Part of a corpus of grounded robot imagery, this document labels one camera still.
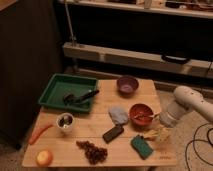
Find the small bowl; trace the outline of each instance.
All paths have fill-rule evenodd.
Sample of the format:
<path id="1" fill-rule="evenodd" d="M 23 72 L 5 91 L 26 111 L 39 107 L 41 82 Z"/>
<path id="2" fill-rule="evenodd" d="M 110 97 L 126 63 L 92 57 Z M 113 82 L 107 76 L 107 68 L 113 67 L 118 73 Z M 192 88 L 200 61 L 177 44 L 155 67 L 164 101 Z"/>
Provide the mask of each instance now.
<path id="1" fill-rule="evenodd" d="M 69 134 L 72 131 L 74 117 L 71 113 L 62 113 L 56 119 L 56 126 L 62 133 Z"/>
<path id="2" fill-rule="evenodd" d="M 125 94 L 131 94 L 137 90 L 138 80 L 130 75 L 124 75 L 117 79 L 118 90 Z"/>
<path id="3" fill-rule="evenodd" d="M 129 118 L 135 125 L 147 126 L 152 123 L 153 120 L 152 109 L 142 103 L 133 105 L 129 110 Z"/>

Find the floor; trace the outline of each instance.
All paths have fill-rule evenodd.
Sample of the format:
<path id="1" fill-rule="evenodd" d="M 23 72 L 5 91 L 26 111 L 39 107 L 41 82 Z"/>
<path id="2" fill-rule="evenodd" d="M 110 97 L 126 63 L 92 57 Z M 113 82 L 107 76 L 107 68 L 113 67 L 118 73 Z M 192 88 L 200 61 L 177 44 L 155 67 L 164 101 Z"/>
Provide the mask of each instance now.
<path id="1" fill-rule="evenodd" d="M 162 108 L 165 109 L 165 107 L 171 102 L 173 99 L 173 94 L 171 92 L 167 91 L 161 91 L 157 90 L 157 93 L 160 98 L 160 102 L 162 105 Z M 187 143 L 192 140 L 193 134 L 197 127 L 200 125 L 207 123 L 205 119 L 203 119 L 197 112 L 192 111 L 188 115 L 184 116 L 180 123 L 172 129 L 171 132 L 171 139 L 174 145 L 174 148 L 176 149 L 176 154 L 178 158 L 178 164 L 176 166 L 172 167 L 158 167 L 155 168 L 156 171 L 184 171 L 188 170 L 186 166 L 186 161 L 184 157 L 185 148 Z M 207 129 L 212 127 L 211 125 L 205 126 L 198 132 L 197 138 L 199 139 L 206 139 L 206 132 Z M 23 168 L 21 166 L 22 158 L 24 156 L 24 151 L 26 149 L 26 140 L 28 139 L 30 133 L 32 130 L 28 131 L 28 134 L 25 138 L 25 141 L 23 143 L 23 147 L 16 151 L 12 149 L 10 146 L 5 144 L 4 142 L 0 142 L 0 170 L 17 170 L 17 171 L 34 171 L 34 170 L 41 170 L 41 171 L 47 171 L 47 170 L 57 170 L 57 171 L 74 171 L 74 170 L 97 170 L 97 171 L 145 171 L 148 170 L 148 168 L 93 168 L 93 169 L 82 169 L 82 168 Z M 200 156 L 207 160 L 209 163 L 213 163 L 213 148 L 206 143 L 203 142 L 197 142 L 196 149 Z M 204 162 L 202 162 L 193 151 L 192 145 L 188 148 L 188 162 L 189 167 L 192 171 L 210 171 L 213 170 L 213 166 L 210 166 Z"/>

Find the green tray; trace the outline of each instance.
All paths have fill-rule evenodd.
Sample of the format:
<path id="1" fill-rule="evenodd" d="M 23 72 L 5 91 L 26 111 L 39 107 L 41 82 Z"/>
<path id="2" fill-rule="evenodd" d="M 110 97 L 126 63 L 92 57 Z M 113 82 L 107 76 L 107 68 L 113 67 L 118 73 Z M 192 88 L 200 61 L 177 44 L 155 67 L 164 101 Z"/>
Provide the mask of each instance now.
<path id="1" fill-rule="evenodd" d="M 89 113 L 94 98 L 89 98 L 80 104 L 65 105 L 63 97 L 68 93 L 73 93 L 76 97 L 81 96 L 88 93 L 89 90 L 96 90 L 97 84 L 98 80 L 96 78 L 54 74 L 39 98 L 38 103 L 49 108 Z"/>

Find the sponge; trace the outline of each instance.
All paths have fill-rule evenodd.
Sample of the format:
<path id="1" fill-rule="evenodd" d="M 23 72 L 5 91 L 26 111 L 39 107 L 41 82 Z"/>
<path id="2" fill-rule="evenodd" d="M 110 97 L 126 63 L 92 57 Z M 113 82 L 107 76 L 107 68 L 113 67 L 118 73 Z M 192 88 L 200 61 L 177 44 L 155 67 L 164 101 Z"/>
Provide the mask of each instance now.
<path id="1" fill-rule="evenodd" d="M 148 158 L 153 152 L 153 149 L 140 135 L 137 135 L 131 140 L 131 145 L 139 153 L 142 159 Z"/>

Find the red bowl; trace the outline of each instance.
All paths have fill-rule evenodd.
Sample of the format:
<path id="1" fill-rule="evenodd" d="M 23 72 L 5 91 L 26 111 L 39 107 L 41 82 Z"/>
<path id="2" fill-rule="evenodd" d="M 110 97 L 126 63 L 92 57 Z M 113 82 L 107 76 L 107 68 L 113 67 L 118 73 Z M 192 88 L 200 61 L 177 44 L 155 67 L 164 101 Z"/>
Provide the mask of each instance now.
<path id="1" fill-rule="evenodd" d="M 130 75 L 124 75 L 117 79 L 118 90 L 125 94 L 131 94 L 137 90 L 139 83 L 136 78 Z"/>
<path id="2" fill-rule="evenodd" d="M 133 105 L 129 110 L 130 120 L 138 126 L 147 126 L 152 123 L 153 120 L 152 109 L 142 103 Z"/>

